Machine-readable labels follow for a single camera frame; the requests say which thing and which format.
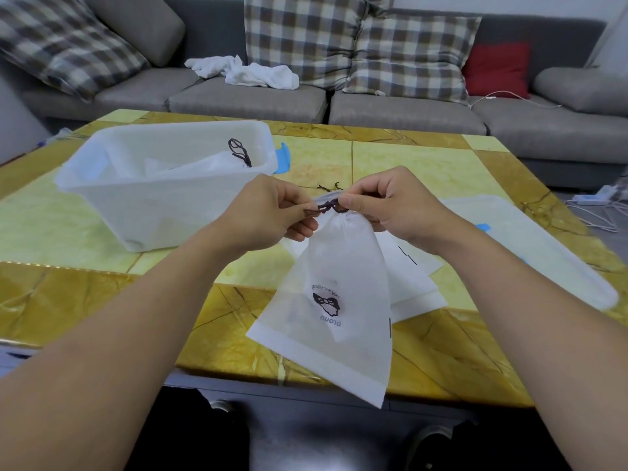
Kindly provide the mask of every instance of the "white electrical cord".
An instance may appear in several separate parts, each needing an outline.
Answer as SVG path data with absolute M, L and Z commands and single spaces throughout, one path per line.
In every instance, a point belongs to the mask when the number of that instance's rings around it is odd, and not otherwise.
M 495 92 L 492 92 L 489 95 L 484 96 L 481 99 L 478 99 L 477 101 L 473 102 L 473 104 L 471 104 L 469 106 L 469 109 L 473 109 L 473 106 L 475 104 L 477 104 L 478 102 L 480 102 L 481 100 L 488 99 L 489 97 L 494 96 L 495 94 L 499 94 L 500 92 L 506 92 L 508 94 L 512 94 L 512 95 L 518 97 L 519 99 L 524 100 L 526 102 L 530 102 L 530 104 L 536 105 L 537 107 L 540 107 L 542 109 L 556 109 L 558 107 L 562 107 L 561 104 L 559 104 L 559 105 L 543 105 L 543 104 L 539 104 L 538 102 L 531 101 L 530 99 L 526 99 L 524 97 L 521 97 L 519 94 L 514 94 L 514 92 L 510 92 L 510 91 L 495 91 Z
M 619 228 L 617 227 L 615 220 L 613 220 L 613 218 L 610 216 L 609 211 L 615 210 L 620 215 L 624 215 L 625 217 L 628 217 L 628 205 L 625 205 L 621 203 L 620 201 L 610 201 L 608 205 L 601 205 L 602 212 L 606 216 L 605 218 L 601 217 L 600 215 L 596 215 L 595 213 L 591 212 L 590 210 L 587 210 L 586 208 L 582 208 L 582 206 L 577 205 L 573 200 L 567 200 L 565 202 L 565 205 L 567 206 L 567 208 L 572 208 L 574 210 L 581 210 L 599 220 L 602 220 L 605 224 L 597 225 L 595 223 L 592 223 L 591 221 L 584 220 L 582 218 L 580 219 L 583 223 L 585 223 L 586 226 L 590 228 L 598 228 L 603 231 L 608 231 L 609 233 L 619 233 Z

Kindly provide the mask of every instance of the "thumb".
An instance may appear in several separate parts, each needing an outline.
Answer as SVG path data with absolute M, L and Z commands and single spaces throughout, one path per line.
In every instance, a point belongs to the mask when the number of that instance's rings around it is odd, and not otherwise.
M 288 208 L 280 208 L 283 226 L 290 228 L 295 223 L 311 216 L 305 210 L 317 212 L 318 205 L 316 203 L 304 203 L 302 205 L 289 206 Z
M 356 195 L 354 193 L 343 193 L 338 199 L 338 203 L 354 212 L 369 215 L 377 220 L 381 219 L 383 213 L 384 200 L 382 198 Z

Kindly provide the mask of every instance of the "sofa backrest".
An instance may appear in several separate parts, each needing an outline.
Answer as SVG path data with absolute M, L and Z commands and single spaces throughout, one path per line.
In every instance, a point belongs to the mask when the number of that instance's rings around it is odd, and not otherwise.
M 171 66 L 181 67 L 188 58 L 235 56 L 247 63 L 242 0 L 165 0 L 183 19 L 187 34 Z M 472 13 L 400 10 L 411 15 Z M 581 68 L 606 28 L 594 19 L 554 18 L 529 15 L 481 15 L 476 43 L 498 44 L 528 41 L 532 45 L 528 79 L 555 66 Z

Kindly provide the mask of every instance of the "blue handle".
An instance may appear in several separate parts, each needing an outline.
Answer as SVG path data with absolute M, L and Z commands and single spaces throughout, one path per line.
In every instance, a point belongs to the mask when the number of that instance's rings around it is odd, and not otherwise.
M 288 146 L 281 142 L 281 149 L 277 149 L 275 152 L 277 153 L 277 165 L 279 166 L 275 173 L 290 171 L 290 150 Z

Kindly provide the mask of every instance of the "person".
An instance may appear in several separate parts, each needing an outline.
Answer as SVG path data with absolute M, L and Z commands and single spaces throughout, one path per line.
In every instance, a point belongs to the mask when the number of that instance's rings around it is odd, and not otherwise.
M 357 181 L 340 204 L 457 271 L 570 466 L 628 462 L 628 330 L 442 205 L 406 168 Z M 227 211 L 0 380 L 0 468 L 114 469 L 219 272 L 247 251 L 311 237 L 317 205 L 260 175 Z

